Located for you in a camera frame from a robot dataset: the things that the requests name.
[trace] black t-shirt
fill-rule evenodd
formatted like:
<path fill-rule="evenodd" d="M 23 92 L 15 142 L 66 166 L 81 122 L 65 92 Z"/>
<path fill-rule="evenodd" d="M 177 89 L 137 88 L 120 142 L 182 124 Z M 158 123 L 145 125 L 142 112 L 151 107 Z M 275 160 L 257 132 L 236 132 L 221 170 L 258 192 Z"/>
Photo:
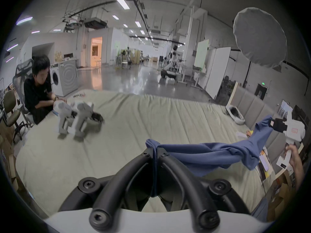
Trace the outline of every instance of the black t-shirt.
<path fill-rule="evenodd" d="M 26 79 L 24 83 L 24 94 L 25 94 L 25 107 L 27 110 L 31 111 L 35 109 L 35 106 L 40 101 L 50 100 L 48 98 L 48 93 L 52 91 L 51 79 L 48 77 L 44 84 L 36 86 L 35 79 Z"/>

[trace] floor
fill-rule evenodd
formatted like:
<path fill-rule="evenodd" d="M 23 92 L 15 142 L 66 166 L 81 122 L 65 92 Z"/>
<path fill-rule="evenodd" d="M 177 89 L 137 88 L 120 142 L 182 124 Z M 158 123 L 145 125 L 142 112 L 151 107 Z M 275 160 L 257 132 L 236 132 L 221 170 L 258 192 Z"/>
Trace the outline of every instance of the floor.
<path fill-rule="evenodd" d="M 123 93 L 150 94 L 175 99 L 209 102 L 206 91 L 182 83 L 165 85 L 156 63 L 147 66 L 132 65 L 131 69 L 102 68 L 78 69 L 80 89 L 110 90 Z"/>

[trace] washing machine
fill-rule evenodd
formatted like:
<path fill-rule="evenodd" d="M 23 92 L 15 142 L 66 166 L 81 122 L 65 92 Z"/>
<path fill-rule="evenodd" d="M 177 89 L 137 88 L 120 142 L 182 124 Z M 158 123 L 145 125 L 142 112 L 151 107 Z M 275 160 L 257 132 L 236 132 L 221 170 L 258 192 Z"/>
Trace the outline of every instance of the washing machine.
<path fill-rule="evenodd" d="M 64 97 L 79 88 L 76 60 L 68 60 L 50 67 L 52 89 L 56 96 Z"/>

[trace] mattress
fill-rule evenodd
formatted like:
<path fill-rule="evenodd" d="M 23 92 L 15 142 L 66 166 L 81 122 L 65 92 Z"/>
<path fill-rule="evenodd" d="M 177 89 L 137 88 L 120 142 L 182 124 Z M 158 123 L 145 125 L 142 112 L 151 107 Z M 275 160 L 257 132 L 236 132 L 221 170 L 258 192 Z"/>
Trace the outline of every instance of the mattress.
<path fill-rule="evenodd" d="M 101 128 L 87 127 L 84 139 L 62 136 L 55 131 L 57 116 L 50 113 L 29 131 L 16 160 L 23 184 L 48 216 L 58 211 L 82 178 L 115 174 L 146 149 L 148 138 L 163 144 L 233 143 L 239 141 L 236 131 L 248 130 L 235 124 L 224 113 L 225 107 L 217 104 L 112 91 L 77 94 L 68 102 L 93 102 L 94 111 L 105 120 Z M 218 168 L 206 178 L 227 179 L 252 211 L 274 176 L 264 181 L 264 189 L 256 169 L 249 171 L 239 162 Z M 143 211 L 165 212 L 165 208 L 159 198 L 152 198 Z"/>

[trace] window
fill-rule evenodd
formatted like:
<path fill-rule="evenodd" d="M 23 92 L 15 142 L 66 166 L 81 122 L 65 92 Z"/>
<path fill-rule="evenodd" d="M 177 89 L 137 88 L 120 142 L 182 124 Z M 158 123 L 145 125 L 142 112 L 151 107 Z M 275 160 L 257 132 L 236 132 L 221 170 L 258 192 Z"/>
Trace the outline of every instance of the window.
<path fill-rule="evenodd" d="M 98 56 L 98 46 L 92 46 L 92 56 Z"/>

